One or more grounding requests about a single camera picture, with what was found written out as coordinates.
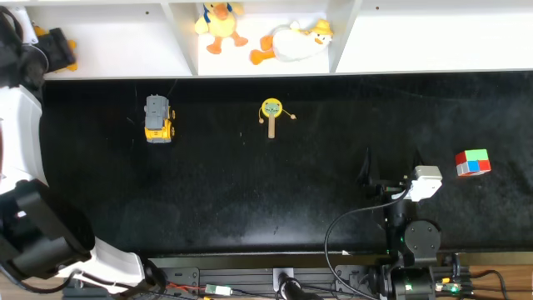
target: plush duck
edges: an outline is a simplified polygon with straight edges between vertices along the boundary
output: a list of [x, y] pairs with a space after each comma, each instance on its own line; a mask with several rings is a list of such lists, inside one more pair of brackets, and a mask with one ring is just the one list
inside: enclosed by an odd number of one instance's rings
[[290, 27], [279, 27], [272, 35], [263, 37], [262, 51], [253, 50], [250, 59], [255, 65], [269, 58], [277, 58], [282, 62], [299, 61], [326, 49], [332, 37], [330, 23], [326, 20], [319, 20], [310, 31], [301, 30], [300, 24], [293, 22]]
[[239, 36], [235, 31], [237, 20], [232, 12], [242, 15], [244, 9], [238, 3], [229, 2], [205, 2], [203, 4], [204, 13], [194, 26], [198, 34], [209, 32], [215, 37], [215, 42], [207, 46], [207, 51], [213, 54], [222, 52], [222, 39], [232, 37], [235, 46], [241, 47], [248, 43], [248, 40]]

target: wooden floor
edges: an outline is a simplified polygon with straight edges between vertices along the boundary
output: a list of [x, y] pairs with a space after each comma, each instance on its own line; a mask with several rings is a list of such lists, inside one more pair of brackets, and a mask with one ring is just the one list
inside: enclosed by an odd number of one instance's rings
[[[528, 266], [476, 266], [471, 267], [472, 273], [494, 269], [501, 273], [506, 280], [508, 290], [512, 289], [532, 289], [533, 287], [533, 265]], [[62, 279], [52, 278], [47, 281], [32, 279], [28, 283], [40, 288], [53, 288], [62, 283]], [[475, 287], [500, 288], [500, 281], [496, 275], [487, 275], [484, 278], [473, 280]], [[476, 295], [502, 299], [501, 292], [476, 292]], [[509, 292], [511, 299], [533, 299], [531, 292]], [[35, 295], [21, 290], [19, 287], [12, 285], [4, 276], [0, 276], [0, 300], [59, 300], [62, 294], [60, 292], [51, 295]]]

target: rubik's cube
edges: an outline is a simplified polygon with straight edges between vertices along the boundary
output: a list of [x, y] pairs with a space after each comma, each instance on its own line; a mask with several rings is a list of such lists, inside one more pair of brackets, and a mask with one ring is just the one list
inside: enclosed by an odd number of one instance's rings
[[474, 176], [491, 170], [486, 149], [466, 150], [456, 155], [457, 175]]

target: black table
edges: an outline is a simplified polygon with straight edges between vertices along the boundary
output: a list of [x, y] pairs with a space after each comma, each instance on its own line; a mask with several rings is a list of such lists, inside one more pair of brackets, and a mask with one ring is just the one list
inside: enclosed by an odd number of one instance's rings
[[[367, 147], [382, 178], [419, 150], [443, 186], [419, 204], [443, 251], [533, 249], [533, 73], [48, 82], [42, 160], [51, 188], [97, 236], [146, 255], [321, 251], [330, 222], [375, 204], [356, 176]], [[146, 143], [146, 96], [170, 92], [177, 140]], [[297, 115], [257, 121], [266, 98]], [[492, 172], [459, 178], [455, 155], [486, 148]], [[333, 250], [386, 250], [371, 213]]]

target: yellow toy truck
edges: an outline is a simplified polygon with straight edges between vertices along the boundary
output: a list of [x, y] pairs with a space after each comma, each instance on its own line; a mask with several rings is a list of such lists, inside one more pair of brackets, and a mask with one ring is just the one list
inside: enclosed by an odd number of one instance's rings
[[144, 133], [149, 143], [170, 143], [176, 131], [172, 120], [176, 119], [176, 112], [170, 109], [168, 99], [163, 96], [151, 95], [147, 97], [144, 107]]

